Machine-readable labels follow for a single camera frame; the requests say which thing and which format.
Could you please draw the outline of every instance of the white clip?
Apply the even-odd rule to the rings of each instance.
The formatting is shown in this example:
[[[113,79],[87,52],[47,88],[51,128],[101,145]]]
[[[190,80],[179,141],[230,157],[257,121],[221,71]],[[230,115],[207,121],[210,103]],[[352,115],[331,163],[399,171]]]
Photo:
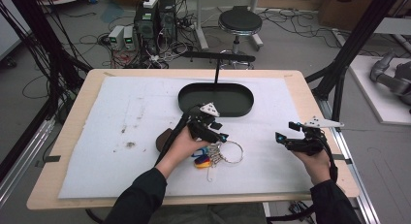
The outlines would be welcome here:
[[[206,174],[206,180],[208,180],[208,182],[213,182],[215,180],[215,170],[217,170],[216,167],[209,167],[208,168],[208,172]]]
[[[202,106],[200,108],[200,111],[205,112],[205,113],[210,114],[210,115],[213,115],[213,116],[216,116],[216,117],[220,116],[220,113],[217,111],[217,109],[214,107],[214,104],[212,104],[212,103],[209,103],[209,104],[206,104],[206,105]]]
[[[313,128],[331,128],[331,127],[343,127],[344,123],[327,120],[327,119],[320,119],[314,115],[310,120],[304,123],[304,126],[313,127]]]

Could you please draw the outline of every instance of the black rod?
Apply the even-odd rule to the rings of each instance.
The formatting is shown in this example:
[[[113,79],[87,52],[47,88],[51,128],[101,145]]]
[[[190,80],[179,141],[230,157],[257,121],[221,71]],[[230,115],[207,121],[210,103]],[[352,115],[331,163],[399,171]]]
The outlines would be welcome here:
[[[217,59],[217,68],[215,68],[214,91],[217,89],[218,75],[220,74],[221,60]]]

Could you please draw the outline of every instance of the brown stain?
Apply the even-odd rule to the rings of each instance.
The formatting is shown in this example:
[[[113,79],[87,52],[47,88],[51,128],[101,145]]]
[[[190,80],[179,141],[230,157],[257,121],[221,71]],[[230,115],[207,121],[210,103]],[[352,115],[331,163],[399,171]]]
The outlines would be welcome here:
[[[127,148],[132,148],[132,147],[134,147],[134,146],[136,146],[136,143],[134,143],[134,142],[128,142],[128,143],[126,144],[126,147],[127,147]]]

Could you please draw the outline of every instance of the power supply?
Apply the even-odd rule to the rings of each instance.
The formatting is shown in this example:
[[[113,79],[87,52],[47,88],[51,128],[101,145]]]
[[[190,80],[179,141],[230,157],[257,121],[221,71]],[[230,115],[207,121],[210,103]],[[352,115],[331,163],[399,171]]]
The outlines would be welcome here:
[[[114,50],[122,50],[124,47],[124,26],[115,26],[109,34],[111,48]]]
[[[139,6],[134,18],[141,55],[158,55],[158,45],[162,42],[160,36],[160,17],[158,2],[153,8]]]
[[[176,41],[175,0],[160,0],[159,12],[163,38],[169,43]]]
[[[136,50],[137,36],[133,26],[124,27],[124,45],[126,50]]]

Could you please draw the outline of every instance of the black metal stand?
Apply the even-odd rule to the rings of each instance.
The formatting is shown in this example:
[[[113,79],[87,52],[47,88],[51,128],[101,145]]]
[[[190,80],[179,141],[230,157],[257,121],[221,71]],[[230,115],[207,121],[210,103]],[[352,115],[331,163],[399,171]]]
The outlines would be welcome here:
[[[335,87],[332,120],[339,121],[345,73],[395,1],[373,0],[335,60],[328,67],[305,78],[307,83],[323,78],[312,90],[314,96],[321,100],[328,100],[330,92]]]

